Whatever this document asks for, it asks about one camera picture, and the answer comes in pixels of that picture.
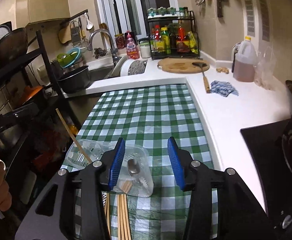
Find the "cheese grater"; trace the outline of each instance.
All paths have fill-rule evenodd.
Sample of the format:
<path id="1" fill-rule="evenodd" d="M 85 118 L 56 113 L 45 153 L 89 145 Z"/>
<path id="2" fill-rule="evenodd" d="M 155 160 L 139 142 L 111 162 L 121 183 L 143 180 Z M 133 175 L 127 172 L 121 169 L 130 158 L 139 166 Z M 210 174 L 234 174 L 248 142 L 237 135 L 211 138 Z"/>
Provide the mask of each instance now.
<path id="1" fill-rule="evenodd" d="M 79 29 L 79 23 L 78 21 L 72 21 L 70 24 L 70 36 L 71 36 L 71 43 L 73 44 L 73 47 L 77 47 L 80 45 L 80 29 Z"/>

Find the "green checkered tablecloth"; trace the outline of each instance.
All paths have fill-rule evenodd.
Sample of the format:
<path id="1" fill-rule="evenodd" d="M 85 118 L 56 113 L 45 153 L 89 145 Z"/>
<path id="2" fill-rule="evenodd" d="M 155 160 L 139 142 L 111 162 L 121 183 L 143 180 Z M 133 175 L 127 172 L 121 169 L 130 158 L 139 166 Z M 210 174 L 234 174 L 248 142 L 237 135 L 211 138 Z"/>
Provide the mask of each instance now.
<path id="1" fill-rule="evenodd" d="M 154 182 L 149 198 L 128 196 L 132 239 L 181 239 L 190 203 L 190 192 L 176 185 L 167 152 L 167 140 L 174 136 L 178 146 L 194 159 L 213 168 L 195 105 L 186 85 L 165 85 L 107 92 L 84 122 L 77 139 L 143 146 L 149 152 Z M 69 171 L 76 170 L 63 164 Z M 212 191 L 212 237 L 217 234 L 217 191 Z M 111 235 L 117 238 L 117 197 L 110 200 Z M 75 206 L 75 232 L 80 238 L 80 191 Z"/>

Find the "metal screw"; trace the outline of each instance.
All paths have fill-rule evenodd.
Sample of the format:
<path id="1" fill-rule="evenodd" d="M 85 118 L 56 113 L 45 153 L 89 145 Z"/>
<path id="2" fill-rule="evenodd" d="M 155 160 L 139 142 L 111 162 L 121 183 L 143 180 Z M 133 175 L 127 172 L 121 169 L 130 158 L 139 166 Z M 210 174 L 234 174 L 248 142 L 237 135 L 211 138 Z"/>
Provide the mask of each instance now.
<path id="1" fill-rule="evenodd" d="M 233 168 L 229 168 L 229 169 L 227 169 L 227 173 L 229 175 L 235 175 L 236 174 L 236 171 Z"/>
<path id="2" fill-rule="evenodd" d="M 67 169 L 60 169 L 57 173 L 58 173 L 58 175 L 63 176 L 66 174 L 66 171 L 67 171 Z"/>
<path id="3" fill-rule="evenodd" d="M 101 162 L 101 161 L 94 161 L 94 162 L 93 162 L 93 166 L 94 166 L 95 168 L 98 168 L 98 167 L 102 166 L 102 162 Z"/>
<path id="4" fill-rule="evenodd" d="M 199 166 L 200 166 L 200 161 L 198 161 L 198 160 L 193 160 L 193 161 L 191 162 L 191 165 L 194 166 L 194 167 L 199 167 Z"/>

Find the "blue gripper pad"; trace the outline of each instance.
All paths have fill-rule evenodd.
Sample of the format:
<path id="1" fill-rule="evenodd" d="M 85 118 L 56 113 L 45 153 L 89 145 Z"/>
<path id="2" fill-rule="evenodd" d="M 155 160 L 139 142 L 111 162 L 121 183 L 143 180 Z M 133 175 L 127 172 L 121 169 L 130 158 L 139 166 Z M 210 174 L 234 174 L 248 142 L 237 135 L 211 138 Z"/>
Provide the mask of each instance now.
<path id="1" fill-rule="evenodd" d="M 177 152 L 179 151 L 177 143 L 173 137 L 168 139 L 168 155 L 174 172 L 175 180 L 181 190 L 185 189 L 184 169 L 181 165 Z"/>
<path id="2" fill-rule="evenodd" d="M 114 149 L 116 152 L 113 164 L 110 168 L 110 178 L 108 182 L 108 186 L 110 190 L 114 188 L 117 184 L 118 176 L 120 173 L 120 169 L 122 167 L 124 155 L 125 155 L 125 141 L 123 138 L 119 138 Z"/>

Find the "kitchen counter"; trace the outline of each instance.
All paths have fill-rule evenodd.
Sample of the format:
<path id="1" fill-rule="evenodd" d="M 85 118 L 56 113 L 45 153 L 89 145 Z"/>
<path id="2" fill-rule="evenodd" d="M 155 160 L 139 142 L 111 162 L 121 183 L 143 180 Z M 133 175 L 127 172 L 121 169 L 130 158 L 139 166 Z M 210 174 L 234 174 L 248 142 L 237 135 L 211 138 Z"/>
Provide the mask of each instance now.
<path id="1" fill-rule="evenodd" d="M 274 91 L 265 90 L 254 83 L 238 82 L 232 73 L 217 73 L 214 66 L 205 72 L 209 83 L 228 81 L 239 92 L 227 98 L 207 94 L 202 73 L 167 73 L 157 67 L 158 61 L 148 60 L 145 73 L 94 82 L 86 90 L 66 97 L 82 96 L 113 90 L 138 87 L 186 84 L 192 96 L 207 137 L 215 169 L 234 168 L 265 209 L 262 189 L 249 150 L 240 129 L 290 117 L 292 97 L 286 87 L 274 79 Z"/>

